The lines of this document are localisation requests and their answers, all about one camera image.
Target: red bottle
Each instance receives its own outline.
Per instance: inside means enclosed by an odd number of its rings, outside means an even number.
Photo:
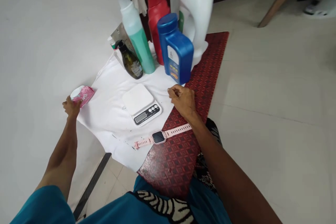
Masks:
[[[148,25],[150,29],[150,33],[152,35],[152,41],[154,44],[155,52],[157,55],[157,61],[160,65],[164,65],[159,32],[157,23],[163,16],[170,13],[170,8],[167,4],[167,0],[148,0]]]

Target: red mat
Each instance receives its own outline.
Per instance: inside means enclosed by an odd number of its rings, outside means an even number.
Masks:
[[[186,87],[195,91],[196,109],[206,122],[229,33],[207,34],[209,46],[191,73]],[[163,131],[186,124],[173,108]],[[162,145],[153,145],[138,171],[161,195],[185,199],[200,147],[192,131],[173,136]]]

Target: dark glass bottle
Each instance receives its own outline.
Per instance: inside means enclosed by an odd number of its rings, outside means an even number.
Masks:
[[[122,62],[128,74],[134,79],[140,79],[143,75],[143,71],[138,58],[127,48],[122,40],[118,40],[115,44],[115,48],[121,52]]]

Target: pink pouch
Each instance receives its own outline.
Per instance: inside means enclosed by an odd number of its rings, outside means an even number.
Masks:
[[[80,107],[82,108],[91,97],[94,95],[94,91],[89,86],[80,86],[76,88],[70,95],[71,100],[76,104],[79,100],[83,100]]]

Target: bottle label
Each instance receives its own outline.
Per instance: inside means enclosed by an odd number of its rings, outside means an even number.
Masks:
[[[169,72],[174,79],[179,79],[179,64],[180,59],[177,55],[177,52],[171,47],[167,46],[168,49],[168,58],[169,58]]]
[[[181,33],[183,33],[183,25],[184,25],[184,15],[183,12],[180,11],[180,19],[178,20],[178,29],[180,30]]]
[[[133,62],[131,69],[132,69],[132,72],[134,73],[134,75],[136,77],[139,77],[142,73],[142,67],[141,67],[139,61]]]

